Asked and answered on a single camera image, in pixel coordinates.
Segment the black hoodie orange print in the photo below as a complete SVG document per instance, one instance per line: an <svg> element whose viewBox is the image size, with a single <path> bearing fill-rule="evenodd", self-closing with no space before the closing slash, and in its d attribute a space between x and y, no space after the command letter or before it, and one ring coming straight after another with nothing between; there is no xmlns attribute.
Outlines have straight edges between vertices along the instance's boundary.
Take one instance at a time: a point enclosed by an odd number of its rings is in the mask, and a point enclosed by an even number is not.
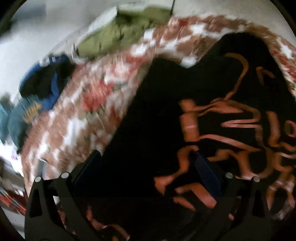
<svg viewBox="0 0 296 241"><path fill-rule="evenodd" d="M194 66L155 59L105 148L89 206L131 240L193 240L193 152L261 182L267 240L295 240L295 98L265 42L223 36Z"/></svg>

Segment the floral brown red blanket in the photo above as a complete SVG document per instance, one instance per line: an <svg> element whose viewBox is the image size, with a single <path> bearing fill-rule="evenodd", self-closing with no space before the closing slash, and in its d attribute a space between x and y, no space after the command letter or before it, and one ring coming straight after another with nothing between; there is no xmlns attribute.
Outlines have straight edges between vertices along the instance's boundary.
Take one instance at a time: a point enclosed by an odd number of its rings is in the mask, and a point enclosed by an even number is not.
<svg viewBox="0 0 296 241"><path fill-rule="evenodd" d="M118 225L98 224L92 215L92 181L103 152L127 114L137 90L155 59L184 68L197 64L225 35L250 33L262 39L275 59L295 98L295 47L268 28L225 16L173 18L145 33L126 50L78 66L52 111L42 114L29 133L22 151L25 187L30 196L37 176L56 179L72 172L93 151L100 158L82 179L83 213L101 240L131 240Z"/></svg>

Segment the teal printed garment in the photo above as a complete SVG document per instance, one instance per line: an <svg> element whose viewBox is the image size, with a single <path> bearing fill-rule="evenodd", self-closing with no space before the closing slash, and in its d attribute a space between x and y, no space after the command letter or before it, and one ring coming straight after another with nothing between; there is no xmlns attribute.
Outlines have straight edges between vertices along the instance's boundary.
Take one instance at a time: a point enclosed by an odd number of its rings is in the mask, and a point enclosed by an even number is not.
<svg viewBox="0 0 296 241"><path fill-rule="evenodd" d="M22 97L15 105L9 94L1 96L1 142L10 138L22 149L32 122L42 111L42 101L36 95Z"/></svg>

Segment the blue folded garment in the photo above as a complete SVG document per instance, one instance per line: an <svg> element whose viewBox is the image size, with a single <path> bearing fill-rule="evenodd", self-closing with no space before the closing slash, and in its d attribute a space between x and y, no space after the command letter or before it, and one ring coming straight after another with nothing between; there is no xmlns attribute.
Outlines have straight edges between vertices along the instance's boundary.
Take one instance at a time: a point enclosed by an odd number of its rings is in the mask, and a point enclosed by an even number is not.
<svg viewBox="0 0 296 241"><path fill-rule="evenodd" d="M53 108L74 70L66 54L50 55L37 62L20 83L21 97L34 97L43 110Z"/></svg>

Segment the olive green garment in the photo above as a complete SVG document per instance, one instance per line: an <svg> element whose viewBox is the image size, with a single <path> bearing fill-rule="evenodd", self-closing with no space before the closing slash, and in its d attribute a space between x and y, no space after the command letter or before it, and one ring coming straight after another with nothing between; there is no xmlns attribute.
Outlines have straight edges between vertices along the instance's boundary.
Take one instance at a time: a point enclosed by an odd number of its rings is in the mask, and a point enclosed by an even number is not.
<svg viewBox="0 0 296 241"><path fill-rule="evenodd" d="M117 8L117 16L111 23L87 37L78 46L79 57L92 59L132 45L143 36L145 30L165 25L171 18L171 10L161 6Z"/></svg>

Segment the white sheet under green garment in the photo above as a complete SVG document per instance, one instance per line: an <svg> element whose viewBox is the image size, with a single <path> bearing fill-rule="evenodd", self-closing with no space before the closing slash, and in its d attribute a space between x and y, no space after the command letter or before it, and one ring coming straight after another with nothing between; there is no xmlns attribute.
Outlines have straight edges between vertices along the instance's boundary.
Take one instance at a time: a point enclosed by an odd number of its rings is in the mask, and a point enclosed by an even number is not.
<svg viewBox="0 0 296 241"><path fill-rule="evenodd" d="M101 13L100 16L98 16L85 30L82 30L79 32L78 38L75 40L75 42L72 45L72 58L74 61L81 61L81 57L78 56L77 49L78 46L90 35L93 33L102 30L103 27L107 26L109 23L111 23L115 17L117 16L118 8L117 6L114 6L112 8L109 8L105 10L103 13Z"/></svg>

